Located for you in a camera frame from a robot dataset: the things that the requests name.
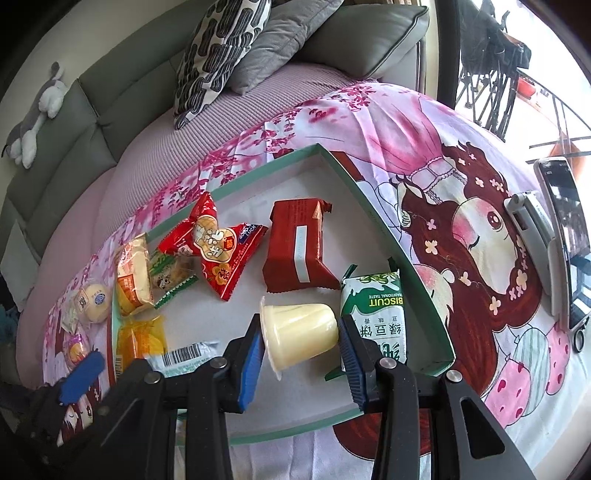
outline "food packaging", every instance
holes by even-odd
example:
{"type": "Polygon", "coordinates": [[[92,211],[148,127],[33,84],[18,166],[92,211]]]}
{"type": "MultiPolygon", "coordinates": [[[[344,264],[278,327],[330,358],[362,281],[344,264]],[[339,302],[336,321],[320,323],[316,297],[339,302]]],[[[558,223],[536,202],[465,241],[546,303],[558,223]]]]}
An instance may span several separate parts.
{"type": "Polygon", "coordinates": [[[404,298],[398,271],[344,278],[341,315],[346,314],[353,317],[361,337],[376,342],[384,356],[406,362],[404,298]]]}
{"type": "Polygon", "coordinates": [[[78,290],[74,305],[80,320],[104,322],[111,312],[111,292],[103,284],[91,280],[78,290]]]}
{"type": "Polygon", "coordinates": [[[156,249],[150,255],[150,282],[154,295],[154,308],[159,309],[178,292],[197,281],[193,258],[163,254],[156,249]]]}
{"type": "Polygon", "coordinates": [[[268,292],[340,289],[339,280],[322,263],[322,217],[331,210],[332,205],[320,199],[275,202],[269,253],[262,269],[268,292]]]}
{"type": "Polygon", "coordinates": [[[63,352],[66,366],[70,371],[74,370],[90,353],[90,342],[84,329],[78,327],[76,333],[64,334],[63,352]]]}
{"type": "Polygon", "coordinates": [[[74,302],[76,295],[77,292],[75,291],[72,291],[68,294],[67,300],[64,302],[62,307],[60,316],[61,327],[71,335],[76,333],[76,329],[78,328],[78,323],[80,321],[80,313],[78,312],[78,308],[74,302]]]}
{"type": "Polygon", "coordinates": [[[164,316],[151,320],[130,317],[119,327],[115,353],[115,374],[121,375],[136,358],[147,355],[163,355],[167,351],[164,334],[164,316]]]}
{"type": "Polygon", "coordinates": [[[180,222],[160,242],[167,255],[195,255],[201,258],[207,282],[222,300],[229,300],[244,266],[267,232],[263,225],[241,223],[231,228],[217,224],[217,209],[209,192],[203,193],[189,218],[180,222]]]}
{"type": "Polygon", "coordinates": [[[145,234],[137,236],[115,255],[115,294],[122,316],[154,306],[148,273],[148,245],[145,234]]]}
{"type": "Polygon", "coordinates": [[[176,377],[194,372],[197,367],[222,354],[219,342],[192,343],[162,355],[144,355],[150,366],[165,377],[176,377]]]}
{"type": "Polygon", "coordinates": [[[327,352],[339,341],[335,314],[328,305],[265,305],[261,300],[261,330],[271,368],[281,371],[327,352]]]}

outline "gray sofa cushion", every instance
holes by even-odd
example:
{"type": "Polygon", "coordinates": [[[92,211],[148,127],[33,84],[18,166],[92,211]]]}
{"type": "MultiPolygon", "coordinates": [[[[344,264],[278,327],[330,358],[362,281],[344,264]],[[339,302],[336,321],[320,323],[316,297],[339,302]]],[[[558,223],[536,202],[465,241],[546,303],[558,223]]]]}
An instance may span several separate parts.
{"type": "Polygon", "coordinates": [[[99,125],[116,161],[144,128],[172,106],[176,77],[170,61],[165,61],[124,91],[99,117],[99,125]]]}
{"type": "Polygon", "coordinates": [[[116,162],[100,129],[96,124],[89,126],[64,156],[27,223],[27,238],[40,256],[78,197],[114,166],[116,162]]]}
{"type": "Polygon", "coordinates": [[[297,0],[271,9],[251,50],[234,68],[228,86],[243,95],[279,70],[340,7],[343,0],[297,0]]]}
{"type": "Polygon", "coordinates": [[[357,79],[379,79],[425,36],[428,26],[427,7],[341,7],[306,41],[297,59],[322,63],[357,79]]]}
{"type": "MultiPolygon", "coordinates": [[[[99,115],[135,82],[183,51],[212,0],[189,0],[145,24],[80,76],[99,115]]],[[[173,91],[170,92],[172,104],[173,91]]]]}
{"type": "Polygon", "coordinates": [[[60,113],[45,122],[37,134],[37,157],[29,170],[19,168],[7,189],[7,198],[28,221],[61,160],[80,134],[96,122],[96,115],[80,84],[74,81],[60,113]]]}

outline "blue gripper pad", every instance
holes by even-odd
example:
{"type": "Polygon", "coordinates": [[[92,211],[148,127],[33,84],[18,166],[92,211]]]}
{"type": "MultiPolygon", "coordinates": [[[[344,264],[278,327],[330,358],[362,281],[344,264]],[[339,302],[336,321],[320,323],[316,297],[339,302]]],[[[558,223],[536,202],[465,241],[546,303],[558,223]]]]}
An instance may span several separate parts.
{"type": "Polygon", "coordinates": [[[339,327],[340,356],[343,358],[351,396],[353,397],[353,401],[359,406],[359,409],[364,411],[368,405],[365,373],[355,353],[349,332],[345,328],[342,318],[337,319],[337,325],[339,327]]]}
{"type": "Polygon", "coordinates": [[[261,372],[261,364],[265,355],[265,344],[262,340],[260,328],[254,334],[248,355],[242,368],[240,394],[238,395],[238,407],[245,411],[255,397],[256,382],[261,372]]]}
{"type": "Polygon", "coordinates": [[[65,405],[76,403],[104,369],[105,358],[102,353],[96,350],[89,353],[62,383],[60,402],[65,405]]]}

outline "white label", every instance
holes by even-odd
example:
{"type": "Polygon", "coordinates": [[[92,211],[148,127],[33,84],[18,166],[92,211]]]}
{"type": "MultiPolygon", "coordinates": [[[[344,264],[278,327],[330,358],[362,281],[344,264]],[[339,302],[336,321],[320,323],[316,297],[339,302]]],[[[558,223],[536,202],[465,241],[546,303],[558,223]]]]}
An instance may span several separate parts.
{"type": "Polygon", "coordinates": [[[197,367],[218,356],[218,345],[218,342],[193,343],[164,355],[145,355],[144,358],[165,377],[176,377],[194,372],[197,367]]]}
{"type": "Polygon", "coordinates": [[[306,237],[308,235],[307,225],[298,225],[295,227],[295,249],[294,263],[297,279],[300,283],[310,283],[308,267],[306,266],[306,237]]]}

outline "plush toy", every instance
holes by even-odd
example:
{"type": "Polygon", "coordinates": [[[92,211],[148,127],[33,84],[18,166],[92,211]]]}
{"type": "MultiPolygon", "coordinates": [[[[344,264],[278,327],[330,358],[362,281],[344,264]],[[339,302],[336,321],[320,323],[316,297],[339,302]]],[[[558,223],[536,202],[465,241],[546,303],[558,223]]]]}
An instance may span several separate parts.
{"type": "Polygon", "coordinates": [[[37,132],[47,117],[54,118],[60,111],[67,92],[66,85],[60,81],[63,69],[58,62],[51,65],[51,76],[46,81],[31,105],[22,122],[16,124],[8,134],[6,145],[2,150],[13,158],[17,165],[29,168],[37,154],[37,132]]]}

